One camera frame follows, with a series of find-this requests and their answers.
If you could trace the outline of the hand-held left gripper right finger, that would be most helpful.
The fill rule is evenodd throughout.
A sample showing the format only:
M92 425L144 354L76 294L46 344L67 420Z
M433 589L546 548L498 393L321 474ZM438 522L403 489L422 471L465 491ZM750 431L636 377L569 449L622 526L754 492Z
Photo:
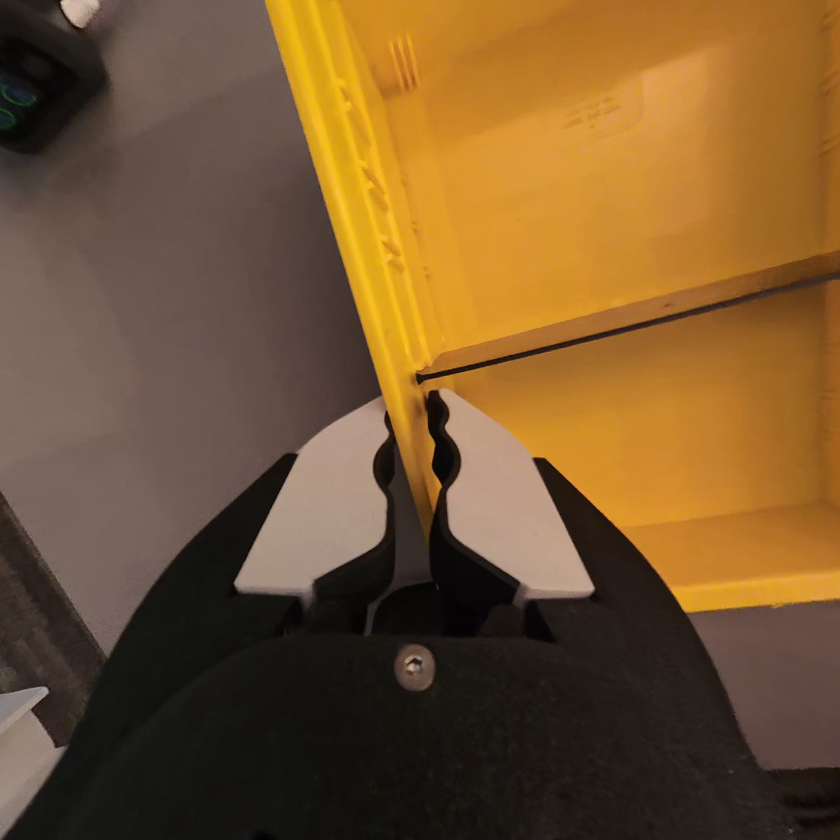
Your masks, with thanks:
M448 388L427 395L442 635L554 636L543 607L595 587L530 451Z

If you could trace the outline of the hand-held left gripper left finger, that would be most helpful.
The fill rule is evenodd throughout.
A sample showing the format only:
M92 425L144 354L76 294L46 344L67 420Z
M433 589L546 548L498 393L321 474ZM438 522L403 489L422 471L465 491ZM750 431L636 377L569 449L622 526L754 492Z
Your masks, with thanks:
M295 454L239 570L239 595L285 596L311 629L364 635L393 583L396 441L381 397Z

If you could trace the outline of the yellow divided plastic bin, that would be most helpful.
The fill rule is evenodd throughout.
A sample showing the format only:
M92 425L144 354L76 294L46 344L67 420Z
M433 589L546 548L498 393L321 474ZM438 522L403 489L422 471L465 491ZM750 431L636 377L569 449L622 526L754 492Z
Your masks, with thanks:
M838 600L838 280L415 381L838 250L838 2L266 7L425 532L447 387L688 612Z

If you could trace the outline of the black bin divider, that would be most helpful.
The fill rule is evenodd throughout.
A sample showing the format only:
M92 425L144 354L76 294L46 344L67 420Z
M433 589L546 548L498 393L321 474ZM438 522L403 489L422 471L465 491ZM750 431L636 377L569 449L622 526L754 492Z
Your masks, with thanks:
M839 278L839 252L796 260L699 287L624 303L441 353L415 373L417 384L564 350L661 324L701 316Z

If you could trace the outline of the black clothing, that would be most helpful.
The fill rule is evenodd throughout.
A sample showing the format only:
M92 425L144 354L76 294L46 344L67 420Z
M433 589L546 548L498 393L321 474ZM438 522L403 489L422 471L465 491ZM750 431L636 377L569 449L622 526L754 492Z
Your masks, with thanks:
M762 769L772 800L766 838L838 839L839 768Z

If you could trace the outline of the black power bank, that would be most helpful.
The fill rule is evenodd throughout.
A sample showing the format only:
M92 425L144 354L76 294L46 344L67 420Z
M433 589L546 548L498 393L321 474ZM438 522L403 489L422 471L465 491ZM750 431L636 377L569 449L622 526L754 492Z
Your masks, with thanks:
M1 148L36 154L104 89L108 73L88 33L98 3L1 2Z

